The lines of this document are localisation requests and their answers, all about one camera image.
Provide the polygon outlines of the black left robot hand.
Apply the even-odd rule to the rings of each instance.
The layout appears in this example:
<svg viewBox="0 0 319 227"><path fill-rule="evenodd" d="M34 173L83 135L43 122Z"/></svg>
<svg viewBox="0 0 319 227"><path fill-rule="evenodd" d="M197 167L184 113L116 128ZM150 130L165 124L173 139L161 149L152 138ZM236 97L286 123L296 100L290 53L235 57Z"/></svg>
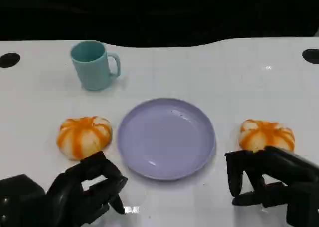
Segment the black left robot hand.
<svg viewBox="0 0 319 227"><path fill-rule="evenodd" d="M118 167L98 152L59 174L50 186L46 217L49 227L90 224L109 208L123 215L119 196L127 183Z"/></svg>

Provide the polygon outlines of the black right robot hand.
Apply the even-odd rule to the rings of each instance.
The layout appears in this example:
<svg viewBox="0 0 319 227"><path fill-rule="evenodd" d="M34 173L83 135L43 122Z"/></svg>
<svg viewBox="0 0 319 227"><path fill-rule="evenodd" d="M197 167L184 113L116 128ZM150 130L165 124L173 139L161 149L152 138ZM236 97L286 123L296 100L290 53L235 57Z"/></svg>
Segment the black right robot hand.
<svg viewBox="0 0 319 227"><path fill-rule="evenodd" d="M232 204L273 207L286 204L289 186L299 182L318 183L318 165L282 148L235 151L225 154Z"/></svg>

